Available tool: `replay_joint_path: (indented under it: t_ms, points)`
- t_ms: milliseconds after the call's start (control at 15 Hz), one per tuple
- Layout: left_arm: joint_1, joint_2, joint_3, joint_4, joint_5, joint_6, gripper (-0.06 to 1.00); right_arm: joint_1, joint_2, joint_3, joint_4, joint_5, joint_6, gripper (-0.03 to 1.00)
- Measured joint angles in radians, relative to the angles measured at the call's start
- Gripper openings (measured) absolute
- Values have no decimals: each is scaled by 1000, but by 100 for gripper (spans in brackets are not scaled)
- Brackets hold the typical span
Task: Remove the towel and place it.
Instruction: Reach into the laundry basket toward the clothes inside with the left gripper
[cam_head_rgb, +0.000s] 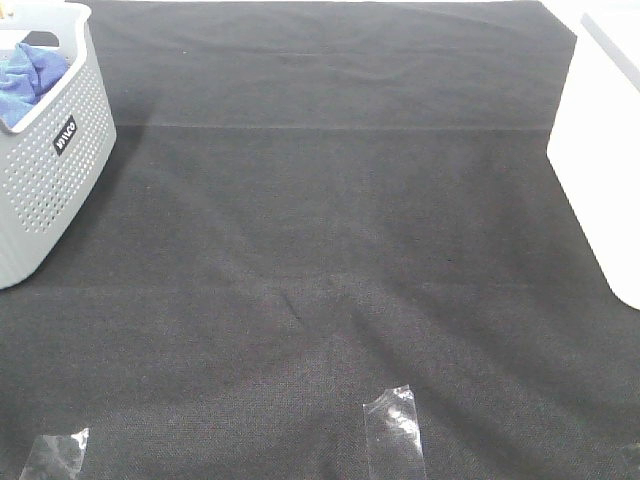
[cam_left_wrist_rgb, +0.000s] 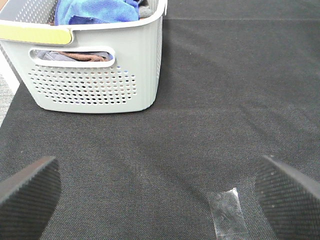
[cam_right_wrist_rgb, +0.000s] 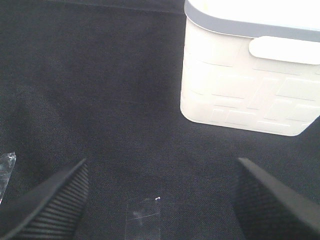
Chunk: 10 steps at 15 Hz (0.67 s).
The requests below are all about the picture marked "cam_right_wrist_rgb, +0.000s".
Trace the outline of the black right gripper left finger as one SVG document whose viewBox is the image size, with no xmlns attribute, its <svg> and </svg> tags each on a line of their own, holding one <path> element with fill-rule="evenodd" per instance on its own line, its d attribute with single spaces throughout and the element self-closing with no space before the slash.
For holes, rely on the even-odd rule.
<svg viewBox="0 0 320 240">
<path fill-rule="evenodd" d="M 86 159 L 70 163 L 0 208 L 2 240 L 71 240 L 89 195 Z"/>
</svg>

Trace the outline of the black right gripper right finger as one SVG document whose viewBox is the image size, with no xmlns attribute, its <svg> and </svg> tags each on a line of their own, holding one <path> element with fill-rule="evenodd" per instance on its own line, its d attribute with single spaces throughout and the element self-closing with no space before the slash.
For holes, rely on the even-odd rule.
<svg viewBox="0 0 320 240">
<path fill-rule="evenodd" d="M 232 206 L 247 240 L 318 240 L 320 206 L 247 158 L 235 161 Z"/>
</svg>

